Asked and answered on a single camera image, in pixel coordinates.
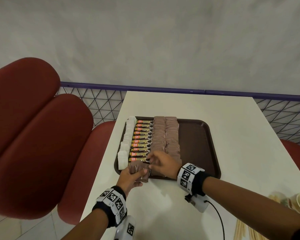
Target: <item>white wall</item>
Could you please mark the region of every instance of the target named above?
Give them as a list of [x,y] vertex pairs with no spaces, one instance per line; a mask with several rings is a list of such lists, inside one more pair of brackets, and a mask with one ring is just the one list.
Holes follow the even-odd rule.
[[62,81],[300,95],[300,0],[0,0],[0,67]]

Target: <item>black cable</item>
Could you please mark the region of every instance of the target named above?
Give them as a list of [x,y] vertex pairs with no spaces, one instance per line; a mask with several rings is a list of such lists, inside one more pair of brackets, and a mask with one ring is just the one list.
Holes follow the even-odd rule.
[[210,203],[210,204],[213,206],[213,208],[216,210],[216,212],[218,213],[218,216],[220,217],[220,221],[221,221],[221,225],[222,225],[223,240],[225,240],[225,229],[224,229],[224,227],[223,227],[223,222],[222,222],[221,216],[220,216],[218,210],[216,209],[216,207],[214,207],[214,205],[213,205],[210,201],[205,200],[204,203],[206,203],[206,202]]

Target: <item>left hand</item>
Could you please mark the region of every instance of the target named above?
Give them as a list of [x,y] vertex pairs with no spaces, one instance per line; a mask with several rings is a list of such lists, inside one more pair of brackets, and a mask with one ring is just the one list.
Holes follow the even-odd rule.
[[144,169],[134,174],[130,174],[129,167],[126,167],[121,171],[116,186],[119,186],[124,191],[126,197],[128,197],[128,194],[132,188],[142,186],[142,183],[136,182],[136,180],[137,178],[144,176],[147,172],[148,169]]

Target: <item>purple railing bar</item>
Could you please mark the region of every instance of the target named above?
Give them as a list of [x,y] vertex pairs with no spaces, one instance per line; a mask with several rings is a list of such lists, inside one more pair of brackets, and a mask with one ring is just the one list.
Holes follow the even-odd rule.
[[168,92],[168,93],[190,93],[190,94],[253,97],[254,99],[269,99],[269,100],[300,102],[300,95],[288,95],[288,94],[232,92],[232,91],[183,89],[183,88],[137,87],[137,86],[105,85],[105,84],[65,82],[65,81],[61,82],[61,86],[70,87],[70,88],[90,88],[90,89],[104,89],[104,90],[117,90],[117,91]]
[[90,88],[90,89],[104,89],[104,90],[117,90],[117,91],[205,94],[205,90],[200,90],[200,89],[136,87],[136,86],[120,86],[120,85],[104,85],[104,84],[93,84],[93,83],[65,82],[65,81],[62,81],[60,86],[61,87],[70,87],[70,88]]
[[206,94],[207,95],[253,97],[254,99],[269,99],[269,100],[300,102],[300,95],[258,93],[258,92],[231,92],[231,91],[218,91],[218,90],[206,90]]

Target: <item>forearm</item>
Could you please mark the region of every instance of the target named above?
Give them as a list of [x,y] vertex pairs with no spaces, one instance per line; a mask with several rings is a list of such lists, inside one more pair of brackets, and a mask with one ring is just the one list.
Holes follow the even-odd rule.
[[62,240],[99,240],[108,226],[108,217],[103,210],[93,210],[76,225]]
[[291,239],[300,214],[260,194],[208,177],[202,190],[235,217],[270,240]]

